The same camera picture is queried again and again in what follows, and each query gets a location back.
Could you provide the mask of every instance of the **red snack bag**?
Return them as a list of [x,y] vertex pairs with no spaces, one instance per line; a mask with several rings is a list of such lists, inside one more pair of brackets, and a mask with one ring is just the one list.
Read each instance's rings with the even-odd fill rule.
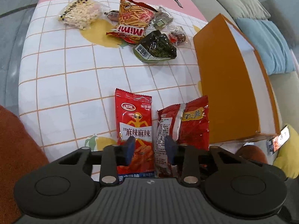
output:
[[128,43],[138,43],[145,37],[145,30],[156,12],[145,3],[120,0],[118,25],[106,35],[123,38]]
[[155,164],[159,176],[171,176],[164,138],[169,135],[178,144],[209,150],[209,120],[207,96],[186,104],[170,105],[158,111]]
[[134,136],[135,152],[129,166],[118,166],[119,180],[124,176],[154,176],[152,151],[152,97],[115,90],[118,145]]

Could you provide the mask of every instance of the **brown fabric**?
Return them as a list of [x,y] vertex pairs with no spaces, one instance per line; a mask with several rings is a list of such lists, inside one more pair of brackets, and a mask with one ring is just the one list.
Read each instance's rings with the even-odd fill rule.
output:
[[242,146],[237,152],[237,156],[241,156],[247,160],[259,161],[268,164],[266,155],[257,146],[246,145]]
[[48,163],[12,112],[0,106],[0,223],[11,224],[20,217],[13,188],[18,179]]

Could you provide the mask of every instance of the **ribbed gray surface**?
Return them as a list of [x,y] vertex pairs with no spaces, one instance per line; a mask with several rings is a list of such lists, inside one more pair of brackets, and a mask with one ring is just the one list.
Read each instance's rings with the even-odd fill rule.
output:
[[126,178],[117,187],[104,188],[89,207],[69,217],[41,220],[23,216],[16,224],[285,223],[277,216],[235,219],[210,206],[200,190],[183,187],[176,179],[152,179],[153,184],[149,180]]

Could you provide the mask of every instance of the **oval logo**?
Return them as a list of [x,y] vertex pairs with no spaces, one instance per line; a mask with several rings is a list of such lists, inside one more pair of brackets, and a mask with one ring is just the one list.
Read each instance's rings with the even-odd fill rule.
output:
[[136,107],[132,104],[129,103],[122,103],[121,104],[122,108],[128,111],[134,111],[136,109]]

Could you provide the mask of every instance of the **phone screen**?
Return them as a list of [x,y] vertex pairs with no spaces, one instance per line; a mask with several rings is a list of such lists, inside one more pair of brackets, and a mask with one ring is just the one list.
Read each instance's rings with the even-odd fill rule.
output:
[[272,139],[273,152],[276,152],[290,138],[289,128],[285,126],[280,135]]

